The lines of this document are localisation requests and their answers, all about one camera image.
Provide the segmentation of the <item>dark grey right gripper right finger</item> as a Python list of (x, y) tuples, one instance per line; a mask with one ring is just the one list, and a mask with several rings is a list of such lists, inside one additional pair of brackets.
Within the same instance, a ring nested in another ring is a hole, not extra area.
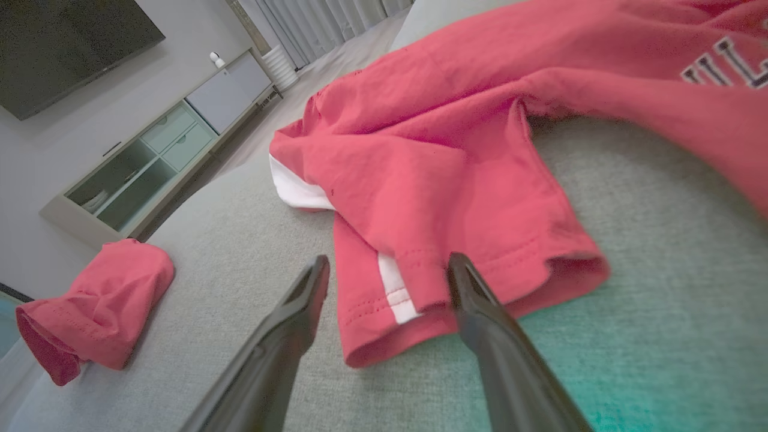
[(492, 430), (592, 430), (465, 254), (450, 255), (447, 281), (459, 336), (477, 358)]

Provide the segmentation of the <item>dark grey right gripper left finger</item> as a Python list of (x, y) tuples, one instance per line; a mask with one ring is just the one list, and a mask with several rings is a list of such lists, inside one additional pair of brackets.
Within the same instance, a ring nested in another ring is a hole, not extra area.
[(300, 271), (181, 430), (283, 430), (301, 358), (316, 337), (329, 277), (325, 255)]

